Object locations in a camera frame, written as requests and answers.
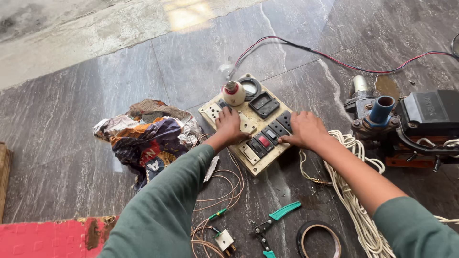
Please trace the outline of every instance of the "red mat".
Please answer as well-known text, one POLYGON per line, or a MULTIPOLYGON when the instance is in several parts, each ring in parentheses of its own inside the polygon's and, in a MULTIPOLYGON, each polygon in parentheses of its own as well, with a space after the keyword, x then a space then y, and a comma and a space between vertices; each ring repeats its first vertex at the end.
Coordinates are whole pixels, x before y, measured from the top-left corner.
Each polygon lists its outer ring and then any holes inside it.
POLYGON ((93 258, 118 216, 0 224, 2 258, 93 258))

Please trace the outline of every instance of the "black motor cover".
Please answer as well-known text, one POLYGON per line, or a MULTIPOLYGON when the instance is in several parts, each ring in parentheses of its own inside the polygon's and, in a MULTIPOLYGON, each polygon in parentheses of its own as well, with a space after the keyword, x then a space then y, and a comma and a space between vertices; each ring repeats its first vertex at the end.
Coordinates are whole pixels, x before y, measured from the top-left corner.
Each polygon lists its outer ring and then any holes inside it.
POLYGON ((400 100, 395 108, 408 136, 459 135, 459 92, 418 91, 400 100))

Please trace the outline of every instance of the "blue pipe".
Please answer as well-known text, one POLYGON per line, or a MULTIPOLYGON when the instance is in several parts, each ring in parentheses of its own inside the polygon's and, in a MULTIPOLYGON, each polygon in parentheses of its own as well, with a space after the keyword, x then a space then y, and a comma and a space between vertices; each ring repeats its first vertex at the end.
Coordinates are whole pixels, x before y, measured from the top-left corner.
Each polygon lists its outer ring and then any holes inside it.
POLYGON ((369 119, 374 123, 384 123, 395 105, 395 99, 391 96, 381 96, 373 102, 369 119))

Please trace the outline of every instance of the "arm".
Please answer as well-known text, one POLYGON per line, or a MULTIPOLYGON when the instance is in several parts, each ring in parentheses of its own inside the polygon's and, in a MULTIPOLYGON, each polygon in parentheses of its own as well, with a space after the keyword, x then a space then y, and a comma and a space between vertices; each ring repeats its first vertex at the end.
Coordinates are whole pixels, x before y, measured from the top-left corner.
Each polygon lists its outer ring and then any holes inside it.
POLYGON ((191 257, 191 216, 214 155, 250 138, 237 111, 223 108, 217 132, 179 157, 126 205, 99 257, 191 257))
POLYGON ((459 235, 330 136, 311 112, 291 116, 287 142, 316 152, 349 184, 398 258, 459 257, 459 235))
POLYGON ((299 115, 293 112, 290 124, 293 136, 283 136, 279 141, 310 149, 321 156, 349 184, 370 214, 390 199, 407 196, 330 136, 322 120, 311 112, 301 111, 299 115))

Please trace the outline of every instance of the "red switch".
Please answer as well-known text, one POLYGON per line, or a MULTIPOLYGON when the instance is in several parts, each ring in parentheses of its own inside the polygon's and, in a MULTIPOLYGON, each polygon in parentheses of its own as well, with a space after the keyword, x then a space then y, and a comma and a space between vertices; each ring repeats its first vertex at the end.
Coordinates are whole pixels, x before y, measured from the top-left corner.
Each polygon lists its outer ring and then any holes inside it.
POLYGON ((263 144, 263 146, 265 147, 269 146, 269 141, 264 136, 260 136, 258 140, 261 142, 261 144, 263 144))

